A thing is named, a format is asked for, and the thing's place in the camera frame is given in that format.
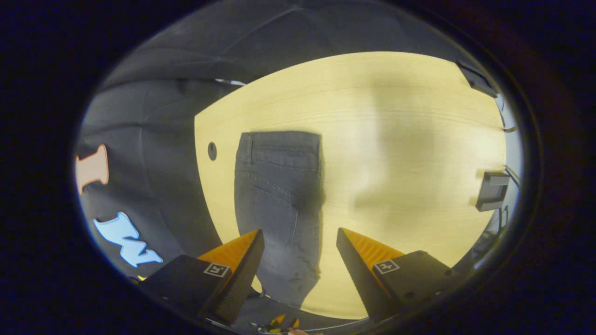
black bracket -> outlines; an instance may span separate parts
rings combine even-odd
[[[263,232],[253,231],[213,249],[210,253],[225,254],[218,262],[200,259],[209,253],[178,256],[137,285],[188,317],[231,325],[249,296],[264,249]]]
[[[374,322],[430,303],[460,276],[424,251],[404,255],[364,235],[356,242],[349,235],[354,232],[339,228],[337,249]]]
[[[476,209],[479,212],[484,212],[501,208],[510,178],[509,175],[504,173],[485,172],[478,201],[476,201]]]
[[[470,87],[477,89],[484,94],[488,94],[493,98],[496,98],[495,89],[493,89],[492,85],[488,82],[486,77],[480,73],[480,71],[476,70],[473,66],[462,62],[461,60],[457,60],[455,64],[457,64],[461,73],[463,73],[464,77],[468,80]]]

jeans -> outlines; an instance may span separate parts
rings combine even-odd
[[[297,308],[318,279],[320,179],[319,135],[242,134],[234,179],[238,230],[263,230],[257,278],[268,296]]]

wooden table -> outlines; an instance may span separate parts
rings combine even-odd
[[[449,61],[363,52],[272,73],[196,115],[198,170],[222,242],[239,236],[234,165],[240,134],[290,130],[321,135],[321,278],[305,311],[366,317],[336,248],[338,227],[404,253],[425,250],[453,266],[492,215],[474,204],[484,171],[505,165],[494,99],[471,89]],[[207,153],[210,142],[215,161]],[[256,278],[253,287],[260,291]]]

letter w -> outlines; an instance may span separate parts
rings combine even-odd
[[[145,253],[141,254],[147,246],[145,242],[126,239],[126,237],[139,238],[139,232],[136,231],[126,214],[119,212],[116,219],[106,222],[93,220],[93,223],[106,240],[122,246],[120,255],[128,264],[137,267],[141,263],[163,262],[162,258],[153,250],[147,249]]]

